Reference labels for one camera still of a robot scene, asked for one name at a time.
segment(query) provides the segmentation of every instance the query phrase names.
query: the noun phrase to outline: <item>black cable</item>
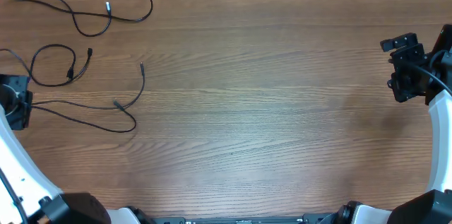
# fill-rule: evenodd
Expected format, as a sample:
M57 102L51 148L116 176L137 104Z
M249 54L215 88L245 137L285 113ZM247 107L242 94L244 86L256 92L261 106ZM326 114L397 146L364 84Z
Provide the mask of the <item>black cable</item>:
M147 17L149 17L149 15L153 12L153 9L154 9L153 0L150 0L150 10L145 16L137 18L137 19L128 19L128 18L120 18L120 17L117 17L117 16L113 16L111 7L109 5L109 2L106 3L106 5L107 5L107 14L100 14L100 13L88 13L88 12L73 11L72 8L69 6L69 4L67 4L64 0L59 0L59 1L62 2L68 9L59 8L59 7L53 6L51 4L48 4L46 2L38 1L38 0L15 0L15 1L29 1L29 2L33 2L33 3L36 3L36 4L42 4L42 5L48 6L50 8L53 8L53 9L57 10L57 11L60 11L60 12L70 13L72 15L72 20L73 20L74 25L76 26L77 31L80 34L82 34L83 36L86 36L86 37L96 37L96 36L99 36L99 35L105 33L107 31L108 27L110 26L110 23L112 22L112 19L122 20L122 21L126 21L126 22L135 22L135 23L144 21ZM104 30L102 30L101 32L96 33L96 34L86 34L86 33L82 32L80 30L80 28L78 27L77 20L76 20L76 15L99 16L99 17L103 17L103 18L108 18L108 22L107 22L107 25L105 26Z
M406 61L395 61L394 64L397 66L402 65L408 67L409 69L413 69L416 70L417 72L423 73L424 75L430 77L433 81L437 82L444 90L446 90L452 96L452 90L445 83L443 83L441 79L437 78L434 74L428 72L427 70L419 66L413 65L411 63L408 63Z
M429 68L432 69L433 63L436 61L436 59L438 59L438 57L439 57L440 55L446 54L446 53L448 53L447 50L441 50L441 51L436 52L436 54L434 54L434 55L432 56L432 58L430 59L430 62L429 62Z
M1 180L1 182L3 182L3 185L5 186L6 191L8 192L11 199L13 199L14 206L16 206L16 208L20 214L20 217L22 218L22 224L28 224L27 213L23 209L22 201L19 199L19 197L14 192L13 187L9 183L8 178L6 178L6 175L5 175L5 173L3 173L1 168L0 168L0 180Z
M34 66L34 63L35 63L36 56L37 56L42 50L44 50L44 49L46 49L46 48L48 48L48 47L63 47L63 48L66 48L66 49L68 49L68 50L70 50L70 51L72 52L72 54L73 54L73 62L72 62L71 67L70 67L69 70L68 70L68 80L67 80L67 82L65 82L65 83L59 83L59 84L46 84L46 83L40 83L40 82L33 76L32 69L33 69L33 66ZM70 47L67 47L67 46L65 46L65 45L52 44L52 45L47 45L47 46L44 46L44 47L39 48L38 51L35 53L35 55L34 55L33 58L32 58L32 62L31 62L30 68L28 68L27 64L26 64L26 63L22 60L22 58L21 58L20 56L18 56L14 51L12 51L12 50L10 50L10 49L0 49L0 51L7 51L7 52L10 52L12 55L14 55L14 57L17 58L17 59L21 62L22 66L23 66L23 67L25 68L25 70L28 72L28 75L31 77L31 79L32 79L34 82L36 82L36 84L38 84L39 86L45 86L45 87L65 86L65 85L68 85L68 84L70 84L70 83L73 83L76 79L79 79L79 78L86 72L86 69L87 69L87 67L88 67L88 64L90 63L90 58L91 58L91 56L93 55L93 50L92 50L91 48L88 49L88 58L87 58L87 60L86 60L85 66L80 70L80 72L78 72L78 74L77 74L76 76L73 76L73 68L74 68L75 63L76 63L76 53L75 53ZM144 64L143 64L143 62L140 63L140 68L141 68L141 75L142 75L142 77L143 77L143 84L141 85L140 92L137 94L137 96L136 96L131 102L125 104L124 106L121 106L116 100L113 102L114 107L92 107L92 106L82 105L82 104L78 104L78 103L74 103L74 102L70 102L70 101L66 101L66 100L48 100L48 101L42 101L42 102L34 102L34 103L32 103L31 108L36 108L36 109L39 109L39 110L44 110L44 111L50 112L50 113L52 113L52 114L56 114L56 115L58 115L58 116L60 116L60 117L62 117L62 118L71 120L71 121L73 121L73 122L78 122L78 123L80 123L80 124L85 124L85 125L88 125L88 126L93 126L93 127L95 127L95 128L98 128L98 129L101 129L101 130L105 130L105 131L109 131L109 132L114 132L114 133L126 133L126 132L133 131L133 130L136 128L136 120L135 120L135 117L133 117L133 115L131 115L130 113L128 113L128 112L126 111L126 109L129 108L130 106L132 106L132 105L140 98L141 94L142 94L143 91L144 91L144 87L145 87L145 71L144 71ZM66 116L66 115L64 115L64 114L60 114L60 113L55 112L55 111L53 111L53 110L47 109L47 108L45 108L45 107L38 107L38 106L36 106L36 105L48 104L48 103L52 103L52 102L66 103L66 104L75 105L75 106L78 106L78 107L84 107L84 108L90 108L90 109L96 109L96 110L116 110L116 109L119 109L119 110L121 110L122 112L124 112L126 115L128 115L130 118L132 118L132 120L133 120L133 128L132 128L132 129L127 129L127 130L107 129L107 128L104 128L104 127L102 127L102 126L96 125L96 124L92 124L92 123L89 123L89 122L81 121L81 120L79 120L79 119L74 119L74 118L68 117L68 116Z
M143 62L140 63L140 68L141 68L141 75L143 77L143 84L141 85L140 92L137 94L137 96L131 102L129 102L129 103L125 104L124 106L122 106L124 109L127 109L130 106L132 106L140 98L141 93L143 93L143 91L144 91L145 74L144 74ZM67 100L46 100L46 101L34 102L32 105L42 105L42 104L49 104L49 103L53 103L53 102L64 103L64 104L69 104L69 105L75 105L77 107L84 107L84 108L90 108L90 109L96 109L96 110L115 110L115 109L118 109L118 107L92 107L92 106L87 106L87 105L74 103L74 102L67 101Z
M130 132L130 131L133 131L135 128L136 128L136 120L135 120L135 117L133 117L133 115L132 114L130 114L130 113L128 113L116 100L113 102L114 103L114 105L116 106L116 108L118 108L118 109L120 109L124 114L127 114L127 116L129 116L132 120L133 120L133 127L131 128L131 129L126 129L126 130L116 130L116 129L107 129L107 128L104 128L104 127L102 127L102 126L99 126L99 125L96 125L96 124L92 124L92 123L90 123L90 122L84 122L84 121L81 121L81 120L79 120L79 119L74 119L74 118L71 118L71 117L67 117L66 115L64 115L64 114L60 114L60 113L58 113L58 112L55 112L55 111L53 111L53 110L50 110L50 109L47 109L47 108L45 108L45 107L37 107L37 106L35 106L35 105L32 105L32 108L36 108L36 109L39 109L39 110L44 110L44 111L47 111L47 112L50 112L50 113L52 113L52 114L56 114L56 115L58 115L59 117L63 117L64 119L68 119L69 121L72 121L72 122L78 122L78 123L80 123L80 124L84 124L84 125L88 125L88 126L93 126L93 127L95 127L95 128L98 128L98 129L101 129L101 130L105 130L105 131L108 131L108 132L114 132L114 133L127 133L127 132Z
M65 49L67 49L67 50L69 50L69 51L72 52L72 55L73 55L72 65L71 65L71 67L69 67L68 73L67 73L67 75L66 75L67 78L68 78L68 80L67 80L66 82L64 82L64 83L57 83L57 84L41 83L41 82L39 82L39 81L35 78L35 76L33 75L33 67L35 66L36 56L37 56L42 50L47 49L47 48L50 48L50 47L63 47L63 48L65 48ZM74 82L76 79L79 79L79 78L85 73L86 69L88 68L88 64L90 63L91 56L93 55L93 50L92 50L91 48L88 48L88 58L86 59L86 63L85 63L85 65L83 66L83 68L80 70L80 72L78 72L78 74L74 76L74 75L73 75L73 68L74 68L74 66L76 65L76 53L75 53L70 47L67 47L67 46L65 46L65 45L61 45L61 44L50 44L50 45L46 45L46 46L44 46L44 47L39 48L39 49L36 51L35 55L33 55L33 58L32 58L32 61L31 61L31 65L30 65L30 68L28 68L27 64L26 64L26 63L22 60L22 58L21 58L20 56L18 56L13 50L3 48L3 49L0 49L0 52L1 52L1 51L10 52L12 55L14 55L14 56L21 62L22 66L25 68L25 70L28 72L29 77L31 77L31 79L32 79L36 84L38 84L39 86L45 86L45 87L59 87L59 86L65 86L65 85L68 85L68 84Z

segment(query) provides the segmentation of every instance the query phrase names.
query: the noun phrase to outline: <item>cable connector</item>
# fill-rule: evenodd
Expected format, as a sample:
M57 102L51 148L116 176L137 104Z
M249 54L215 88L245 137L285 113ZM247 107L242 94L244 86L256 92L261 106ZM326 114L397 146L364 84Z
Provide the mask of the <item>cable connector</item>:
M113 104L118 107L119 110L121 110L122 112L125 112L126 110L121 106L121 104L119 104L119 102L117 102L116 100L113 101Z
M66 77L69 78L69 80L73 80L73 67L71 67L68 70L68 73L67 73Z
M141 75L144 76L144 64L143 64L143 62L140 62L140 68L141 68Z

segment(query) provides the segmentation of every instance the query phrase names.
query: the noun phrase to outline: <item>wood grain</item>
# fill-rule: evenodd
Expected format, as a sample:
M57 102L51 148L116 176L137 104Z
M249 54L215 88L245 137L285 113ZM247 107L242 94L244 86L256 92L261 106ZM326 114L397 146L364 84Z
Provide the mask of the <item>wood grain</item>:
M76 11L128 18L146 0L66 0ZM152 216L298 216L336 211L350 199L393 208L421 194L432 126L422 98L399 104L387 89L379 41L414 32L430 50L452 21L450 0L154 0L139 24L114 21L79 35L70 15L0 0L0 43L30 62L61 43L94 55L81 80L30 89L36 100L126 103L138 128L110 134L32 111L18 138L65 191L89 191L110 208ZM105 25L79 17L86 32ZM35 75L64 80L70 54L49 49ZM24 74L2 54L2 73ZM112 128L115 111L49 105Z

